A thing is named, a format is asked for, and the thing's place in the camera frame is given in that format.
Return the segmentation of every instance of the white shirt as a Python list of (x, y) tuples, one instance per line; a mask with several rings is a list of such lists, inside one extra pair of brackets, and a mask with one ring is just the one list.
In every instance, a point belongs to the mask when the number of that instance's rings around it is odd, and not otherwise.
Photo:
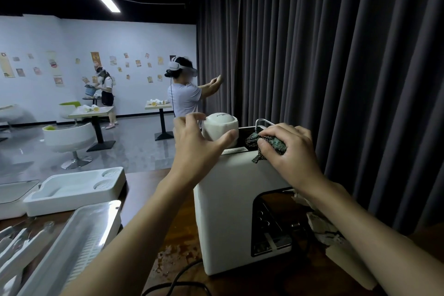
[(176, 117), (184, 117), (189, 113), (197, 113), (202, 89), (188, 83), (186, 86), (180, 83), (172, 83), (168, 87), (168, 99), (173, 106)]
[(108, 93), (112, 93), (112, 78), (110, 78), (109, 76), (105, 79), (105, 82), (103, 83), (104, 88), (111, 88), (111, 91), (109, 91)]

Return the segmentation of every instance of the left hand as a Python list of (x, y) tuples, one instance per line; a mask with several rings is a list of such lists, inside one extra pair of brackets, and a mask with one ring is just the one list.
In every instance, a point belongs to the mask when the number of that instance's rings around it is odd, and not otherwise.
[(207, 141), (197, 123), (205, 118), (205, 114), (192, 113), (174, 119), (176, 155), (169, 176), (177, 176), (177, 182), (185, 189), (196, 186), (217, 163), (222, 151), (237, 137), (236, 130), (230, 130), (217, 141)]

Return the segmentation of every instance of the gray curtain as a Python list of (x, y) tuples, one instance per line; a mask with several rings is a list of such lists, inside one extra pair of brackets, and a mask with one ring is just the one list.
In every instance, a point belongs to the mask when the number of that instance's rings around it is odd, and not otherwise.
[(204, 110), (312, 130), (319, 163), (403, 233), (444, 221), (444, 0), (200, 0)]

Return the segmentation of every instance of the table leg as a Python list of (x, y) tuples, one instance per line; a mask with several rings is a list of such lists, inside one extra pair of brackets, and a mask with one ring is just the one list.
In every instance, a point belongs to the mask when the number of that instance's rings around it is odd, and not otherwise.
[(94, 127), (94, 130), (96, 131), (97, 143), (95, 143), (92, 147), (90, 147), (88, 150), (86, 150), (86, 152), (108, 150), (108, 149), (112, 148), (115, 141), (106, 141), (105, 142), (103, 140), (102, 130), (100, 129), (100, 124), (99, 124), (99, 118), (97, 116), (92, 116), (91, 121), (92, 121), (92, 126)]
[(165, 129), (165, 118), (163, 116), (163, 109), (162, 108), (159, 109), (159, 113), (160, 113), (160, 126), (162, 127), (162, 132), (155, 133), (154, 138), (156, 139), (156, 141), (163, 141), (164, 139), (174, 138), (173, 132), (167, 131)]

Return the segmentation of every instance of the white vr headset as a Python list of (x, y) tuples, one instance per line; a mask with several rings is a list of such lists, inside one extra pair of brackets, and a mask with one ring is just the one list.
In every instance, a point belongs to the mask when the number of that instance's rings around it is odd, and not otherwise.
[(177, 58), (179, 58), (179, 57), (176, 56), (173, 58), (173, 60), (169, 61), (169, 63), (168, 63), (169, 70), (183, 69), (183, 70), (186, 70), (187, 72), (191, 73), (193, 75), (193, 77), (197, 77), (197, 69), (180, 65), (178, 62), (176, 62)]

